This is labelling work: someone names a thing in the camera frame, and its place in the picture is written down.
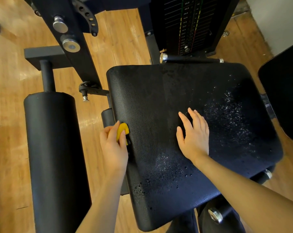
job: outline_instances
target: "black backrest pad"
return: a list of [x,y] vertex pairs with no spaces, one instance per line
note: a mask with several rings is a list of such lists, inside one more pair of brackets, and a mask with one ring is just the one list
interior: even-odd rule
[[293,139],[293,46],[262,65],[258,74],[279,124]]
[[114,116],[130,130],[126,174],[144,231],[219,194],[178,147],[179,111],[189,117],[191,107],[205,117],[210,156],[241,175],[251,177],[282,158],[272,122],[241,64],[116,66],[107,79]]

